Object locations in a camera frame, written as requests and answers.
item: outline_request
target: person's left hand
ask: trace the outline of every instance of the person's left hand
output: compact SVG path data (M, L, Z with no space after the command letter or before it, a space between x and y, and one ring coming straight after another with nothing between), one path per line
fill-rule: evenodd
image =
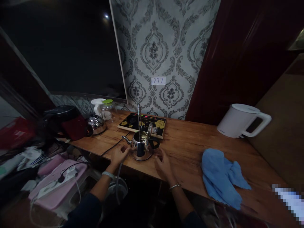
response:
M122 145L119 145L115 149L113 149L111 153L111 166L117 168L120 163L123 162L125 157L128 155L130 147L125 149Z

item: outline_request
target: glass jar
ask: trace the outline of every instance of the glass jar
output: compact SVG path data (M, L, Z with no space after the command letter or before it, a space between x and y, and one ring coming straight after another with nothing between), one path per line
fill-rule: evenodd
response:
M102 103L104 106L101 110L101 117L104 121L113 123L117 119L117 110L113 104L113 100L104 100Z

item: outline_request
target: white sticker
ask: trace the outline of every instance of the white sticker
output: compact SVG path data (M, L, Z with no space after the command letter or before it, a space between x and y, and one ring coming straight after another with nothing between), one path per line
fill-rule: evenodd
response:
M166 77L155 77L151 78L152 85L165 85L166 84Z

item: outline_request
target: blue towel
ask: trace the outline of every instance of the blue towel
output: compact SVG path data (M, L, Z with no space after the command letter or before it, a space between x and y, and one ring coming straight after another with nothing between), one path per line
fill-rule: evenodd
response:
M207 149L203 153L201 168L209 196L240 210L242 197L233 185L244 189L251 187L244 179L239 163L226 159L220 150Z

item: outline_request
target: wooden table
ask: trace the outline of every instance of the wooden table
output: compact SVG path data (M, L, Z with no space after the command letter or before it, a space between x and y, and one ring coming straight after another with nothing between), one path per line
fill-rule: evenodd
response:
M71 144L101 155L128 133L117 126L129 113L120 111L119 121L108 125L108 130L103 134L82 138ZM130 133L128 138L132 139L132 136L133 133ZM286 187L286 183L246 140L226 137L213 125L167 118L164 139L160 141L160 147L170 156L174 173L184 189L210 198L203 183L200 163L205 149L218 149L224 152L227 159L240 164L244 178L252 187L252 190L236 187L243 199L242 212L282 227L297 224L285 205L272 192L272 184ZM104 157L110 159L110 152ZM147 161L136 161L129 156L124 165L165 180L153 156Z

